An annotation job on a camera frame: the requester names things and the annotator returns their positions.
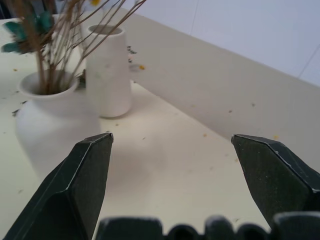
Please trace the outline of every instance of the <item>yellow speck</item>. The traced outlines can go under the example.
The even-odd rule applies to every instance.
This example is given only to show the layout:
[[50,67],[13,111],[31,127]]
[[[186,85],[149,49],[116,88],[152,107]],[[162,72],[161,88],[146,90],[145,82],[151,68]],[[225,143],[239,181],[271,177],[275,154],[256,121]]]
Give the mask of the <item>yellow speck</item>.
[[100,0],[91,0],[91,5],[97,6],[99,4]]

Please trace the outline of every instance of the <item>white wall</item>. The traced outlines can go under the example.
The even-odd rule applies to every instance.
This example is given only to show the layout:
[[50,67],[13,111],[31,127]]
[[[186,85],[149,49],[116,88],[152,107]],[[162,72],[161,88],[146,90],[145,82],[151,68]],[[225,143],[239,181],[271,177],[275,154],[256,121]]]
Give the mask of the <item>white wall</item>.
[[147,0],[137,13],[320,86],[319,0]]

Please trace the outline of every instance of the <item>round white vase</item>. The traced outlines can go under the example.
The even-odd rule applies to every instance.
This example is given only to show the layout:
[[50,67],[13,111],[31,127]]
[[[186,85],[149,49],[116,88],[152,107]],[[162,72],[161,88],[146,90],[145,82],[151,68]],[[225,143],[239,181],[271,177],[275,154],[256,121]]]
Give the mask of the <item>round white vase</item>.
[[[112,29],[93,25],[87,29],[86,45],[92,49]],[[117,28],[86,58],[86,94],[101,117],[125,114],[132,105],[126,34]]]
[[70,153],[76,143],[101,133],[99,116],[79,82],[52,95],[38,95],[38,73],[25,77],[18,90],[28,97],[16,115],[16,137],[42,181]]

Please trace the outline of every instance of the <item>table surface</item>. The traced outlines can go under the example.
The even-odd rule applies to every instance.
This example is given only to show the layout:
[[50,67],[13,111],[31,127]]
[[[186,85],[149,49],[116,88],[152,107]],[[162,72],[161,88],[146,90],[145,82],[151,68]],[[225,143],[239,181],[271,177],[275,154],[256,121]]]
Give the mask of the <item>table surface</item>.
[[[10,41],[2,27],[0,36],[1,46]],[[72,56],[71,67],[78,57]],[[36,71],[35,58],[32,54],[0,53],[0,71],[3,238],[40,183],[16,139],[12,116],[27,100],[16,86]],[[230,141],[137,83],[132,83],[132,92],[134,105],[128,114],[100,120],[102,130],[114,134],[100,218],[158,217],[167,233],[178,223],[203,232],[207,217],[224,215],[235,228],[250,222],[267,229]]]

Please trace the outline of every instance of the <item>cylindrical white vase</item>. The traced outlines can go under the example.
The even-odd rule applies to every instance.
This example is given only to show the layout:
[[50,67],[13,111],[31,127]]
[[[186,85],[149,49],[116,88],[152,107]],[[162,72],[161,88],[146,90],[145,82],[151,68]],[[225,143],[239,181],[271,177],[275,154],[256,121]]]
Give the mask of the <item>cylindrical white vase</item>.
[[[86,44],[92,49],[112,29],[93,25]],[[101,117],[113,118],[125,114],[132,105],[126,34],[117,28],[86,58],[86,93]]]
[[99,116],[83,92],[70,88],[38,95],[38,73],[25,77],[18,90],[30,100],[16,115],[16,137],[40,181],[70,153],[76,143],[101,133]]

